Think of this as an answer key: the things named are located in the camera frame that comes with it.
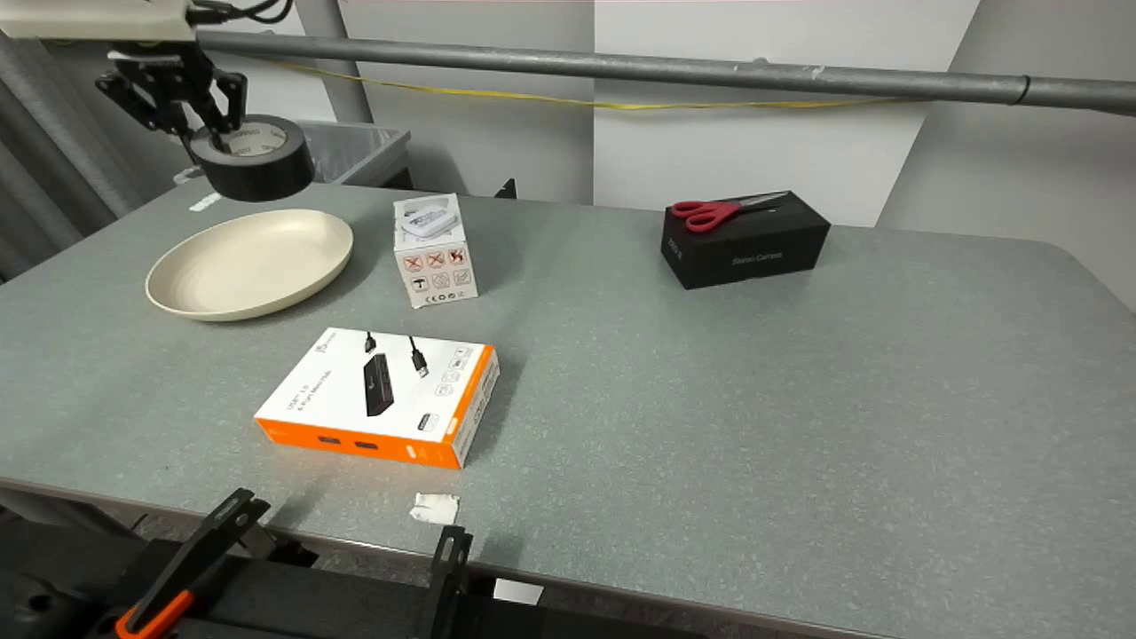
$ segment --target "white box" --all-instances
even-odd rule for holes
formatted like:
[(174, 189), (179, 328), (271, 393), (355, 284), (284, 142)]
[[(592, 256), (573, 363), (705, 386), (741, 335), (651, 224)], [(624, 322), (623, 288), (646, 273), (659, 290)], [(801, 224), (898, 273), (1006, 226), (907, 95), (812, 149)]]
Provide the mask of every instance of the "white box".
[(287, 446), (461, 469), (496, 372), (490, 344), (329, 328), (256, 421)]
[(453, 196), (393, 202), (393, 258), (417, 309), (475, 298), (472, 256)]

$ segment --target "black box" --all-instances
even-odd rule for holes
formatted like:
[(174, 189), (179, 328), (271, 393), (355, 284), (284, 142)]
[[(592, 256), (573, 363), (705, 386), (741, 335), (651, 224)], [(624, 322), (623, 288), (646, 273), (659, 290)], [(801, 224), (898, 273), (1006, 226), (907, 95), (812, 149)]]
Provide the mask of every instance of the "black box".
[(711, 233), (684, 231), (684, 220), (664, 220), (664, 258), (683, 288), (812, 270), (829, 239), (829, 220), (794, 193), (740, 211)]

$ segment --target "plate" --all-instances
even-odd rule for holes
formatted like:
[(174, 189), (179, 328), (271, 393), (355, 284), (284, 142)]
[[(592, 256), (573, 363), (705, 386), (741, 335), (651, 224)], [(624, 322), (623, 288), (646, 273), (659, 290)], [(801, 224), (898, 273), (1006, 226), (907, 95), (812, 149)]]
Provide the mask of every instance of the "plate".
[(145, 273), (145, 298), (204, 322), (236, 322), (297, 305), (326, 288), (355, 233), (320, 211), (271, 211), (205, 226)]

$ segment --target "gray table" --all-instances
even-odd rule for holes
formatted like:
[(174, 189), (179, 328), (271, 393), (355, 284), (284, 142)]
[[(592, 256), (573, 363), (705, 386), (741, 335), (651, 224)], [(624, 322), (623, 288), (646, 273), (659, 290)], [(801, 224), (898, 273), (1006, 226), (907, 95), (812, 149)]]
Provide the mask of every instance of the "gray table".
[[(834, 231), (817, 273), (683, 290), (658, 215), (466, 202), (483, 298), (413, 311), (393, 193), (310, 189), (358, 252), (320, 298), (199, 328), (141, 298), (245, 213), (172, 193), (0, 288), (0, 482), (393, 555), (451, 491), (475, 561), (866, 637), (1136, 637), (1136, 319), (1047, 245)], [(322, 328), (495, 342), (466, 473), (274, 446), (253, 412)]]

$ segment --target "metal pipe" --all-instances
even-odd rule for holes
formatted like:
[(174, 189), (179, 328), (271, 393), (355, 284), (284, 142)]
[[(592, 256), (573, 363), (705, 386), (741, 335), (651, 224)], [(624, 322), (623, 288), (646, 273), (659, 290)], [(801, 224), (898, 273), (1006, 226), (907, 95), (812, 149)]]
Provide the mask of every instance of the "metal pipe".
[(468, 72), (514, 72), (514, 76), (573, 76), (573, 78), (617, 78), (617, 83), (740, 86), (740, 89), (780, 89), (780, 92), (852, 92), (852, 95), (895, 95), (895, 101), (950, 101), (950, 102), (1013, 102), (1013, 106), (1136, 112), (1136, 83), (1092, 83), (1092, 78), (936, 76), (936, 72), (829, 66), (829, 64), (617, 58), (617, 52), (425, 46), (425, 43), (392, 43), (392, 40), (226, 35), (226, 31), (204, 31), (199, 43), (205, 49), (245, 52), (245, 58), (322, 58), (322, 62), (374, 62), (374, 64), (413, 64), (413, 66), (468, 66)]

